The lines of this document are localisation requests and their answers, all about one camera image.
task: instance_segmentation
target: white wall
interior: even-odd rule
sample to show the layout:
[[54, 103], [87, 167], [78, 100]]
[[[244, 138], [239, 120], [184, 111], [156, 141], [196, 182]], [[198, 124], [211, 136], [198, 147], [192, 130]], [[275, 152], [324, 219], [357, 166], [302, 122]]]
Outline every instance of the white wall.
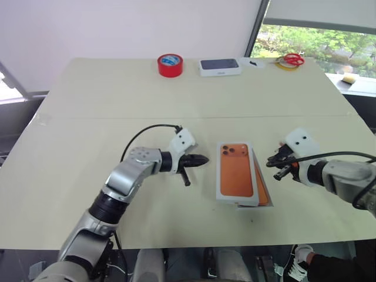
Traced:
[[270, 0], [266, 18], [376, 28], [376, 0]]
[[243, 56], [261, 0], [0, 0], [0, 62], [28, 92], [74, 57]]

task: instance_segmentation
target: red tape roll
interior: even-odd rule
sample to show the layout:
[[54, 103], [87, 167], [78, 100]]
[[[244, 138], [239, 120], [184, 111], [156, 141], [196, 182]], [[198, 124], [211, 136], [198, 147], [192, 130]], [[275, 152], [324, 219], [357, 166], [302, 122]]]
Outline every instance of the red tape roll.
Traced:
[[157, 61], [159, 73], [167, 78], [175, 78], [183, 72], [183, 58], [177, 54], [164, 54]]

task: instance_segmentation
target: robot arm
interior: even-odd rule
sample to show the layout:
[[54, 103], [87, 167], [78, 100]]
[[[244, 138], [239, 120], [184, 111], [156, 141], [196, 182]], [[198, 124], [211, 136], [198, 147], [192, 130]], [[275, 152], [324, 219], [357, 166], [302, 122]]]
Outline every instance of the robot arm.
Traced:
[[295, 181], [307, 186], [324, 186], [356, 209], [367, 209], [376, 217], [376, 166], [367, 162], [298, 158], [319, 153], [318, 144], [302, 129], [285, 139], [277, 154], [268, 158], [268, 167], [280, 169], [274, 178], [281, 180], [291, 173]]
[[209, 161], [202, 155], [186, 155], [196, 146], [190, 132], [182, 129], [170, 142], [169, 151], [132, 149], [126, 160], [114, 168], [91, 207], [64, 242], [58, 262], [35, 281], [84, 282], [99, 277], [113, 247], [110, 237], [142, 181], [159, 172], [171, 172], [180, 173], [188, 186], [190, 182], [184, 168]]

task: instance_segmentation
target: person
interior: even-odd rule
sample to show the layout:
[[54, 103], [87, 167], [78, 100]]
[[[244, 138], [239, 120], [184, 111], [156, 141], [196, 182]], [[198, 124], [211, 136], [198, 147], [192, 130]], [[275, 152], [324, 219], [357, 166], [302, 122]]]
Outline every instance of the person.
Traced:
[[353, 282], [376, 281], [376, 240], [355, 241], [357, 256], [353, 260], [316, 254], [307, 244], [294, 245], [284, 268], [281, 282]]

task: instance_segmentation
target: blue label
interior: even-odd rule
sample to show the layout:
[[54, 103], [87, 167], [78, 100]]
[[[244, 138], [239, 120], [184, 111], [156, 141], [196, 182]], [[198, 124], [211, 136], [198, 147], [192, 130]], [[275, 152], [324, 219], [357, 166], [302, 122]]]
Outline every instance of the blue label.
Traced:
[[174, 55], [163, 56], [160, 62], [166, 66], [175, 66], [180, 62], [179, 57]]

